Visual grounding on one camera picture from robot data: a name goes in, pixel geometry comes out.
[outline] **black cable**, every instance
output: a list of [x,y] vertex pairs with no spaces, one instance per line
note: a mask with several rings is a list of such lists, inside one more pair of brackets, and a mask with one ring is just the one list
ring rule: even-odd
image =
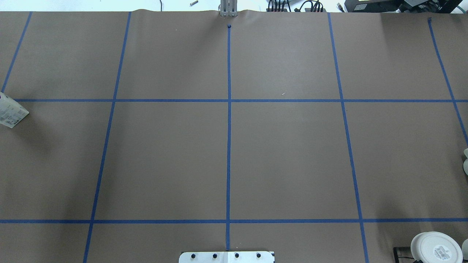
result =
[[317,7],[318,7],[319,3],[320,3],[320,2],[317,1],[317,2],[315,3],[315,5],[314,5],[314,8],[310,9],[310,12],[317,12]]
[[307,2],[309,2],[309,3],[311,4],[311,5],[310,5],[310,9],[311,9],[311,11],[312,11],[312,8],[314,8],[314,2],[315,2],[315,1],[313,1],[313,0],[307,0],[307,1],[305,1],[304,3],[302,3],[302,5],[300,6],[299,12],[301,11],[301,9],[302,9],[302,7],[304,6],[304,4],[307,3]]
[[340,3],[337,3],[336,6],[338,7],[338,9],[339,9],[341,12],[344,13],[344,9],[343,9],[343,7],[341,6]]

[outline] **white object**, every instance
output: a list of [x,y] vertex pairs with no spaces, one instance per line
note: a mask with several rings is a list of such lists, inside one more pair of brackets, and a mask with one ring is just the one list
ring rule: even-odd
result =
[[0,92],[0,124],[13,128],[28,114],[23,106]]
[[468,239],[461,245],[461,252],[463,254],[463,258],[468,260]]
[[179,263],[274,263],[274,255],[269,251],[184,252]]
[[424,263],[461,263],[461,248],[453,238],[440,232],[420,233],[411,241],[415,260]]
[[[465,149],[463,153],[468,158],[468,149]],[[465,162],[463,163],[463,170],[465,170],[465,174],[468,175],[468,159],[466,159]]]

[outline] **blue painter's tape line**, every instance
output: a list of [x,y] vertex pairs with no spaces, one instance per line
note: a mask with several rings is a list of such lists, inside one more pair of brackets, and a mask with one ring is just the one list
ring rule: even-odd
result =
[[465,138],[465,143],[468,146],[468,136],[467,136],[467,132],[465,130],[465,125],[463,125],[463,121],[462,121],[461,116],[460,116],[460,111],[458,110],[457,102],[456,102],[455,97],[453,95],[452,87],[450,86],[450,82],[448,81],[447,72],[445,71],[444,63],[442,63],[442,58],[440,57],[439,48],[437,47],[436,38],[434,36],[434,31],[432,30],[432,18],[431,17],[427,20],[427,24],[429,25],[429,31],[431,33],[432,43],[434,44],[434,49],[436,51],[437,59],[439,60],[440,68],[442,69],[442,73],[444,75],[445,83],[447,84],[448,92],[450,93],[450,97],[452,98],[453,106],[455,107],[455,112],[457,114],[458,121],[460,123],[461,131],[463,132],[463,137]]
[[15,99],[17,102],[113,102],[112,99]]
[[232,224],[359,223],[359,219],[231,219]]
[[226,251],[230,249],[231,234],[231,24],[227,25],[227,161],[226,161]]
[[116,102],[228,102],[226,99],[116,99]]
[[343,99],[344,102],[452,102],[452,100]]
[[[94,224],[225,224],[225,219],[95,219]],[[383,218],[383,219],[230,219],[231,224],[314,224],[314,223],[399,223],[468,222],[468,218]],[[0,219],[0,224],[89,224],[81,219]]]
[[117,78],[116,78],[116,84],[114,88],[114,97],[113,97],[113,102],[112,106],[110,107],[110,113],[109,113],[109,122],[107,124],[107,131],[106,131],[106,139],[104,141],[104,148],[102,150],[102,157],[101,157],[101,165],[99,167],[99,175],[97,178],[97,185],[96,185],[96,191],[94,195],[94,202],[93,202],[93,210],[91,211],[91,223],[89,224],[89,229],[88,229],[88,237],[86,239],[86,246],[85,246],[85,253],[83,256],[83,263],[86,263],[88,260],[88,252],[89,252],[89,246],[91,243],[91,235],[93,233],[93,221],[96,215],[96,207],[97,207],[97,201],[99,198],[99,190],[101,188],[101,180],[102,180],[102,172],[104,170],[104,163],[106,160],[106,153],[107,153],[107,145],[109,143],[109,135],[110,135],[110,129],[112,127],[112,119],[114,116],[114,109],[115,109],[115,99],[117,98],[117,91],[118,91],[118,84],[120,81],[120,71],[122,70],[122,64],[124,62],[124,55],[125,55],[125,46],[127,43],[127,37],[128,37],[128,28],[130,26],[130,19],[132,17],[132,13],[128,12],[128,17],[127,17],[127,26],[125,27],[125,35],[124,35],[124,42],[122,44],[122,52],[120,54],[120,62],[118,66],[118,72],[117,72]]
[[90,220],[70,219],[0,219],[0,224],[89,224]]
[[11,60],[10,67],[8,68],[7,75],[5,77],[5,81],[3,82],[3,86],[1,87],[1,91],[5,92],[7,87],[8,79],[10,78],[11,70],[13,69],[13,65],[16,61],[16,56],[18,56],[18,52],[20,51],[21,43],[23,42],[24,35],[26,34],[26,30],[28,29],[29,22],[31,21],[32,12],[29,13],[28,19],[26,20],[26,24],[24,25],[23,32],[21,33],[20,41],[16,46],[15,54],[13,55],[13,59]]
[[94,220],[95,224],[225,224],[224,219]]
[[353,155],[352,155],[351,140],[350,140],[350,134],[349,134],[349,129],[348,129],[348,120],[347,120],[347,117],[346,117],[346,109],[344,107],[343,89],[342,89],[342,86],[341,86],[340,71],[339,71],[339,68],[338,68],[338,59],[336,57],[335,39],[333,37],[333,26],[332,26],[332,22],[331,22],[330,13],[328,13],[327,15],[328,15],[328,24],[329,24],[329,28],[330,28],[330,39],[331,39],[331,47],[332,47],[332,51],[333,51],[333,59],[334,59],[334,62],[335,62],[336,80],[338,82],[338,90],[339,90],[339,93],[340,93],[341,111],[343,113],[344,130],[346,132],[346,141],[348,143],[348,153],[349,153],[349,157],[350,157],[352,178],[353,178],[353,183],[354,183],[354,193],[355,193],[355,197],[356,197],[356,205],[357,205],[357,208],[358,208],[359,220],[361,220],[360,229],[361,229],[362,247],[363,247],[363,250],[364,250],[364,259],[365,259],[366,263],[369,263],[369,255],[368,255],[368,252],[367,252],[366,234],[364,232],[364,224],[362,223],[362,211],[361,211],[361,201],[359,199],[358,181],[356,179],[356,170],[355,170],[355,167],[354,167],[354,158],[353,158]]
[[338,99],[233,99],[232,102],[341,102]]
[[468,222],[468,218],[387,218],[363,219],[364,223],[398,223],[398,222]]
[[[229,99],[14,99],[17,102],[229,102]],[[341,102],[340,99],[232,99],[231,102]],[[453,100],[343,99],[344,102],[452,103]]]

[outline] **cable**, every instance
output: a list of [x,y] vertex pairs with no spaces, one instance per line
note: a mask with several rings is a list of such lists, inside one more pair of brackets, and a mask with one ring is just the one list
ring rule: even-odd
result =
[[336,6],[338,7],[338,9],[339,9],[341,12],[344,13],[344,9],[343,9],[343,7],[341,6],[340,3],[337,3]]
[[467,12],[466,12],[463,8],[461,8],[460,6],[457,6],[457,8],[460,9],[460,10],[462,11],[462,13],[464,13],[464,14],[467,13]]
[[314,8],[314,2],[316,2],[316,1],[314,1],[314,0],[307,0],[307,1],[305,1],[304,3],[302,3],[302,5],[300,6],[299,9],[295,8],[294,11],[295,11],[295,12],[300,12],[301,9],[302,9],[302,7],[304,6],[304,4],[307,3],[307,2],[309,2],[309,3],[311,4],[311,5],[310,5],[310,10],[312,11],[312,9]]

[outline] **barcode label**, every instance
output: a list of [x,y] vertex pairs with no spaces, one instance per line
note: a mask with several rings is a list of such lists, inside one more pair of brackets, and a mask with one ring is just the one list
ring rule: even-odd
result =
[[444,245],[434,247],[434,256],[442,261],[447,261],[451,258],[450,250]]

